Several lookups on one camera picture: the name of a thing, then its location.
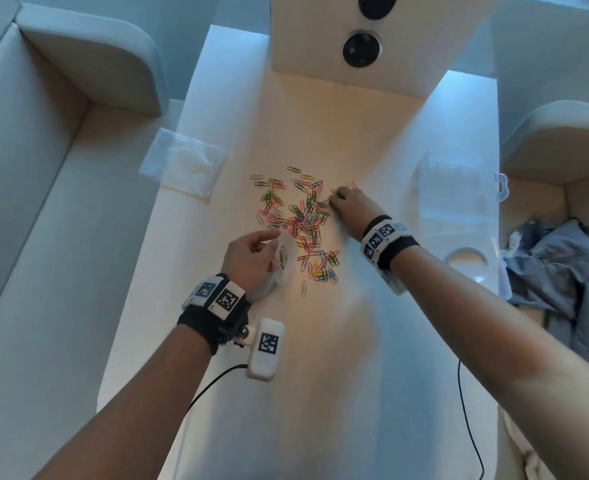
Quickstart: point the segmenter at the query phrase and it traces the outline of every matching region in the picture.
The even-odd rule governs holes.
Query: hand
[[[383,216],[386,211],[370,200],[357,188],[339,187],[331,195],[331,206],[343,220],[351,237],[361,242],[364,231],[375,217]]]
[[[230,281],[248,292],[263,280],[268,272],[270,262],[278,250],[276,240],[280,230],[262,230],[242,235],[228,245],[223,258],[221,272],[228,275]]]

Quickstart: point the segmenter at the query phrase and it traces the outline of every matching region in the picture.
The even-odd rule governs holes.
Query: black cable
[[[190,411],[190,409],[192,408],[192,406],[194,406],[194,403],[196,403],[196,402],[199,400],[199,398],[200,398],[201,396],[203,396],[203,393],[204,393],[205,391],[207,391],[208,389],[210,389],[210,387],[212,387],[212,385],[213,385],[215,382],[217,382],[219,379],[221,379],[223,376],[225,376],[225,375],[226,375],[228,372],[232,372],[232,371],[234,371],[235,369],[248,369],[248,365],[247,365],[247,364],[245,364],[245,363],[240,363],[239,365],[235,365],[234,367],[231,367],[231,368],[230,368],[230,369],[228,369],[227,371],[224,371],[224,372],[222,372],[221,374],[219,374],[219,375],[218,375],[218,376],[217,376],[217,377],[214,379],[214,381],[210,382],[210,384],[208,384],[208,385],[207,385],[205,388],[203,388],[203,391],[201,391],[201,392],[200,392],[200,393],[199,393],[199,394],[198,394],[198,395],[197,395],[197,396],[194,398],[194,400],[193,400],[193,401],[190,403],[190,406],[188,407],[188,409],[187,409],[187,411],[186,411],[186,414],[187,414],[187,412],[188,412],[188,411]]]
[[[466,414],[466,404],[464,403],[464,393],[461,391],[461,361],[459,361],[459,364],[457,365],[457,383],[459,384],[459,397],[461,398],[461,407],[464,410],[464,419],[466,420],[466,428],[468,428],[468,436],[470,436],[470,441],[473,443],[473,447],[475,448],[477,458],[479,458],[479,464],[482,466],[482,475],[479,477],[479,480],[482,480],[483,476],[486,473],[486,468],[483,466],[482,456],[479,454],[479,450],[477,449],[475,439],[473,438],[473,432],[470,431],[470,424],[468,423],[468,415]]]

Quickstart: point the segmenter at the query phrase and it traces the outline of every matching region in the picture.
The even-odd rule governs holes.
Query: black circular camera
[[[372,32],[355,32],[343,45],[343,58],[353,67],[368,67],[377,60],[379,54],[381,44]]]
[[[381,20],[388,15],[397,0],[359,0],[359,9],[368,20]]]

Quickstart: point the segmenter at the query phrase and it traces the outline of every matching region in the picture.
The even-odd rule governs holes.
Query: white table
[[[415,169],[428,151],[458,155],[451,158],[474,164],[484,177],[498,172],[495,80],[449,72],[424,102],[273,73],[268,56],[267,36],[210,28],[177,131],[225,146],[230,155],[209,203],[159,190],[98,409],[159,346],[187,293],[219,270],[228,241],[257,229],[261,189],[250,174],[287,180],[286,166],[302,168],[324,180],[324,196],[357,182],[417,229]],[[295,201],[298,192],[289,187],[282,197]],[[493,215],[496,235],[498,208]],[[222,379],[184,422],[161,478],[478,475],[455,356],[408,294],[390,292],[334,219],[322,236],[324,249],[341,249],[340,283],[307,280],[302,298],[305,276],[297,272],[252,308],[252,321],[267,316],[287,326],[274,382],[251,381],[242,372]],[[204,383],[247,356],[248,349],[224,347]],[[491,476],[497,406],[467,371],[462,375],[471,428]]]

